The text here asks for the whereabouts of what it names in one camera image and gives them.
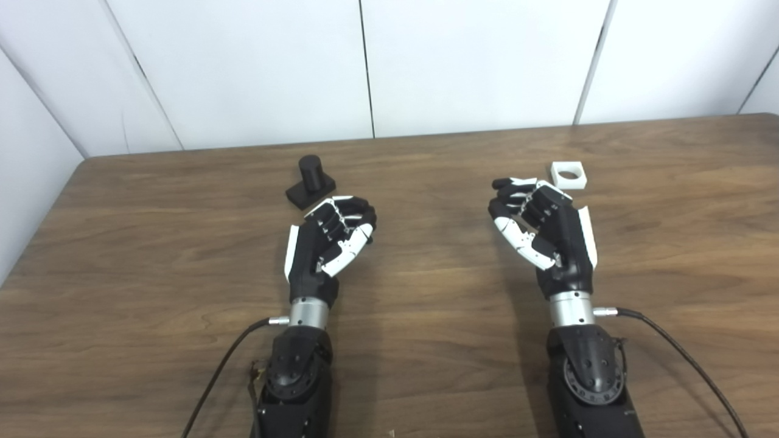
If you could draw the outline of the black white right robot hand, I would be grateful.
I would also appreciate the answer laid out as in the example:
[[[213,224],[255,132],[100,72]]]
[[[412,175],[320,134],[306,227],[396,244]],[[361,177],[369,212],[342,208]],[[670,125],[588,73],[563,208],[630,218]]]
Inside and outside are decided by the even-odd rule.
[[[593,293],[598,255],[588,209],[538,178],[496,178],[489,214],[518,255],[535,266],[545,299]]]

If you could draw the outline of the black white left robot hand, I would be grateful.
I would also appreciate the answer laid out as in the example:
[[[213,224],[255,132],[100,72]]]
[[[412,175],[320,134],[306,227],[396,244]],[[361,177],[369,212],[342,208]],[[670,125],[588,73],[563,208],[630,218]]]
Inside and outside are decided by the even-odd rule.
[[[318,299],[332,307],[337,274],[372,243],[376,228],[376,209],[357,196],[326,198],[292,225],[284,263],[290,302]]]

